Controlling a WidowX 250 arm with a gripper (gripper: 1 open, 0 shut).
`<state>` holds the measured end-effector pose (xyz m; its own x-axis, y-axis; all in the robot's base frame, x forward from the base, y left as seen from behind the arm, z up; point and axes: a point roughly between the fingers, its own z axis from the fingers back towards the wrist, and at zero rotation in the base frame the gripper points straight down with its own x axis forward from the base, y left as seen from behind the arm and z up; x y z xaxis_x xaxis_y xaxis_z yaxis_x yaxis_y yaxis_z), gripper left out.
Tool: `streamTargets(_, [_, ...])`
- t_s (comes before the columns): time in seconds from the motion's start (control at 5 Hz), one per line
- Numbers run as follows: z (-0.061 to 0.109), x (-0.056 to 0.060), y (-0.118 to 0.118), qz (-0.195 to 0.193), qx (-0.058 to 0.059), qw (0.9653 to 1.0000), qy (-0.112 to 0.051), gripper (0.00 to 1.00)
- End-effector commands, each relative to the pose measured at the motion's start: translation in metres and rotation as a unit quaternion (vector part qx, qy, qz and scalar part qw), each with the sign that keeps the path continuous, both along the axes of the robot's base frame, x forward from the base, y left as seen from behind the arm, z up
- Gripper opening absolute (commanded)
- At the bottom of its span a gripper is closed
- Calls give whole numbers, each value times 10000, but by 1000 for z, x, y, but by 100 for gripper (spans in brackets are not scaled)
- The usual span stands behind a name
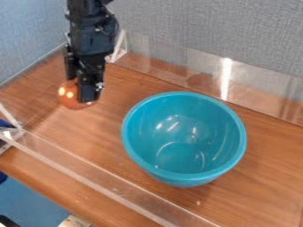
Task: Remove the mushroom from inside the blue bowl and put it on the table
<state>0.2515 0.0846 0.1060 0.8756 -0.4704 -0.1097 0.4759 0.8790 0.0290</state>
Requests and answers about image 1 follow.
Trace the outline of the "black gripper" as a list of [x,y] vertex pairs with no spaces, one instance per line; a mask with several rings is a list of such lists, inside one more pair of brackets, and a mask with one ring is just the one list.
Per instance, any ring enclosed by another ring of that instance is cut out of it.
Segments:
[[106,58],[119,34],[118,21],[71,21],[64,56],[67,79],[78,77],[79,102],[95,102],[104,88]]

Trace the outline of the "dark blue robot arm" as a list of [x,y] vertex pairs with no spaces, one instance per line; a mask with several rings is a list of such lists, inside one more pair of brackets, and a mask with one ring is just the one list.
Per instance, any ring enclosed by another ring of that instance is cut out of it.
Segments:
[[106,58],[114,53],[120,32],[118,18],[107,7],[112,1],[68,0],[64,62],[79,103],[96,101],[104,88]]

